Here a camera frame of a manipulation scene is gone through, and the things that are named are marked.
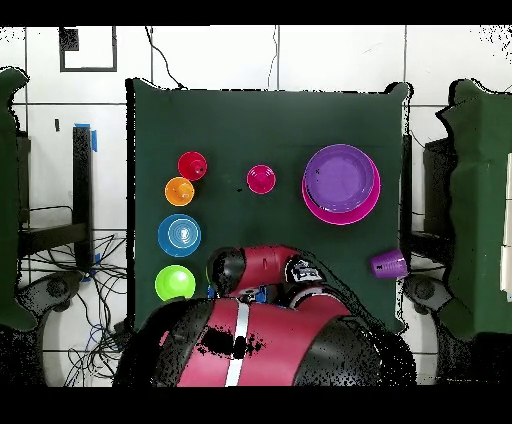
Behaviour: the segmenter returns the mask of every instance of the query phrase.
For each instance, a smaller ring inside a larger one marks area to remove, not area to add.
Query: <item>purple cup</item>
[[[311,200],[334,213],[350,212],[370,195],[373,183],[371,160],[348,144],[334,144],[318,151],[304,174]]]
[[[371,259],[372,271],[377,278],[400,278],[409,274],[400,249],[394,249]]]

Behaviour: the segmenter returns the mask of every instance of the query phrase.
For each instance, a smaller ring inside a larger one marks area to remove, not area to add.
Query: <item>dark green panel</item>
[[[162,91],[135,85],[136,327],[160,305],[154,279],[163,267],[180,264],[196,277],[196,296],[206,296],[208,256],[221,246],[285,244],[312,251],[352,288],[388,328],[395,319],[394,280],[377,280],[368,259],[397,246],[401,170],[402,102],[408,86],[389,94],[309,92]],[[380,199],[359,223],[338,227],[316,219],[303,203],[305,166],[320,148],[336,143],[359,147],[375,161],[382,179]],[[194,183],[185,207],[164,197],[178,176],[177,160],[197,150],[208,172]],[[260,196],[246,186],[255,164],[277,175],[272,192]],[[185,213],[201,226],[202,242],[183,259],[158,246],[160,222]]]
[[[450,180],[455,255],[448,278],[456,300],[441,310],[440,319],[462,339],[512,333],[512,303],[500,290],[512,96],[486,92],[469,80],[454,89],[454,104],[442,117],[458,155]]]
[[[0,324],[30,330],[34,317],[14,298],[18,278],[18,154],[16,120],[10,106],[14,93],[27,83],[25,74],[15,68],[0,69]]]

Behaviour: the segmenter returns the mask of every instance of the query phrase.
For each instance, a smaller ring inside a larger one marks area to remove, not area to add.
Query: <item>red cup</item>
[[[208,164],[201,153],[186,152],[178,159],[178,172],[189,181],[197,181],[206,174]]]

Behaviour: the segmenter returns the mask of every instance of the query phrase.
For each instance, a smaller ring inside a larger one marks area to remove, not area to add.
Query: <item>white tiled floor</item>
[[[280,28],[279,88],[383,91],[392,82],[406,80],[414,87],[410,128],[424,145],[446,136],[435,112],[448,103],[452,81],[474,77],[495,90],[504,90],[512,84],[509,54],[512,47],[507,44],[512,37],[508,28],[283,25]],[[109,65],[108,33],[109,28],[79,27],[83,48],[66,53],[68,66]],[[171,74],[189,88],[266,89],[276,49],[273,34],[273,25],[155,27],[153,42],[165,54]],[[25,89],[16,94],[13,111],[20,128],[27,129],[32,139],[31,207],[71,205],[72,126],[89,123],[98,132],[98,152],[93,152],[94,226],[97,230],[118,229],[96,231],[96,237],[112,232],[125,236],[125,78],[153,80],[164,88],[176,86],[167,75],[158,52],[153,52],[151,62],[144,27],[117,27],[117,43],[117,72],[61,73],[57,28],[28,28],[26,46],[23,29],[0,29],[0,67],[25,69],[25,47],[27,49],[28,122]],[[277,88],[276,61],[272,69],[269,86],[274,90]],[[55,119],[60,122],[59,132],[55,130]],[[413,209],[422,213],[422,147],[416,142],[413,142],[413,162]],[[421,230],[422,217],[413,219],[415,228]],[[69,220],[66,209],[32,214],[34,226]],[[109,259],[109,263],[125,266],[124,249]],[[425,266],[422,261],[417,265]],[[34,261],[31,266],[47,267]],[[32,280],[41,275],[43,273],[32,272]],[[28,275],[24,274],[22,283],[27,282]],[[119,281],[116,288],[125,291],[126,285]],[[92,284],[82,283],[80,295],[90,309],[90,319],[97,322],[98,297]],[[124,318],[126,296],[112,294],[109,305],[114,322]],[[402,316],[409,326],[403,337],[415,354],[418,382],[431,384],[437,363],[432,319],[417,314],[407,299],[403,301]],[[84,349],[89,332],[84,307],[77,297],[67,311],[51,314],[44,339],[50,385],[64,383],[71,367],[66,350]]]

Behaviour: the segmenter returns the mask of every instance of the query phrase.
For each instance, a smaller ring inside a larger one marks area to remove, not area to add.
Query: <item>orange cup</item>
[[[185,206],[194,197],[194,186],[183,177],[169,180],[165,186],[165,198],[173,206]]]

